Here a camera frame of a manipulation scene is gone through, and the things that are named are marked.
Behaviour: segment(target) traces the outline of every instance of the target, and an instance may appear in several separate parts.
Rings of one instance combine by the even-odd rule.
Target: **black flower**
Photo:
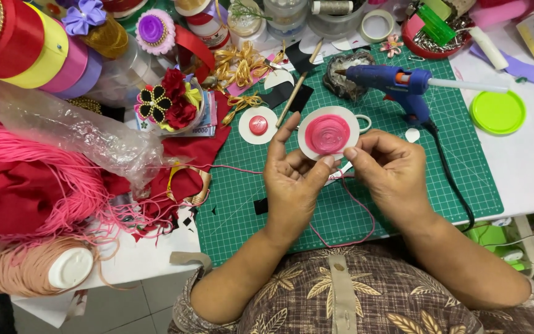
[[[166,90],[164,87],[158,85],[156,87],[145,87],[139,94],[141,104],[136,107],[137,112],[142,119],[151,116],[156,123],[164,122],[166,117],[166,110],[172,106],[172,101],[166,97]]]

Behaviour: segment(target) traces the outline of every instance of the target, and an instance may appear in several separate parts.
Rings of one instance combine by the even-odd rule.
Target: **wooden stick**
[[[315,51],[312,53],[312,56],[310,57],[310,62],[314,62],[316,59],[316,56],[319,54],[320,47],[323,45],[323,39],[320,39],[318,44],[316,44]],[[284,118],[286,117],[286,113],[288,113],[288,110],[290,106],[292,105],[292,102],[294,101],[296,94],[298,94],[298,91],[300,91],[300,87],[302,87],[302,83],[304,82],[304,79],[306,79],[306,76],[308,75],[308,72],[302,73],[302,76],[300,79],[298,79],[298,83],[296,84],[296,87],[294,87],[294,90],[292,91],[292,95],[290,95],[290,98],[288,99],[288,102],[286,103],[286,107],[284,107],[284,110],[279,115],[279,118],[277,119],[277,123],[275,124],[276,127],[280,127],[281,124],[284,122]]]

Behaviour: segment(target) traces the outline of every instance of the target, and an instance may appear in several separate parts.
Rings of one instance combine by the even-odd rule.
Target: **blue glue gun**
[[[430,118],[430,109],[422,95],[428,89],[432,73],[414,69],[405,71],[398,66],[356,65],[347,70],[337,70],[357,86],[383,91],[385,100],[398,102],[405,111],[404,120],[410,125],[420,125]]]

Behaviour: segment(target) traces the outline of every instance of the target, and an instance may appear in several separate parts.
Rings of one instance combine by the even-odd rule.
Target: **safety pin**
[[[407,57],[407,59],[413,60],[413,61],[426,61],[424,57],[420,57],[420,56],[409,56]]]

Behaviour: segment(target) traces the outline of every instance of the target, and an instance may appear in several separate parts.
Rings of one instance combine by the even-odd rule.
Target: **person's left hand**
[[[265,232],[277,244],[290,247],[315,212],[316,197],[341,161],[325,156],[309,159],[300,149],[286,154],[286,141],[300,122],[295,112],[271,139],[263,179],[269,213]]]

